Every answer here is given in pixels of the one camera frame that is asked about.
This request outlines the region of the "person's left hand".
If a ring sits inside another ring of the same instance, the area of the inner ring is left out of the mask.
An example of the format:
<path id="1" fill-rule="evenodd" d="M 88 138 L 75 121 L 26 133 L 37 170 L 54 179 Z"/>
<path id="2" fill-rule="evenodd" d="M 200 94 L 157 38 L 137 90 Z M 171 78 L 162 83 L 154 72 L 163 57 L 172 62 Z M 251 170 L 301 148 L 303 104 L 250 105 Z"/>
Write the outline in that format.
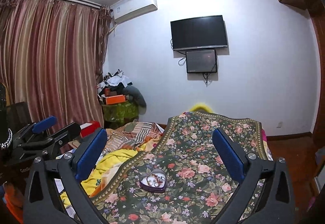
<path id="1" fill-rule="evenodd" d="M 24 204 L 24 195 L 21 193 L 21 191 L 8 182 L 4 183 L 3 187 L 5 191 L 4 197 L 7 205 L 22 209 Z"/>

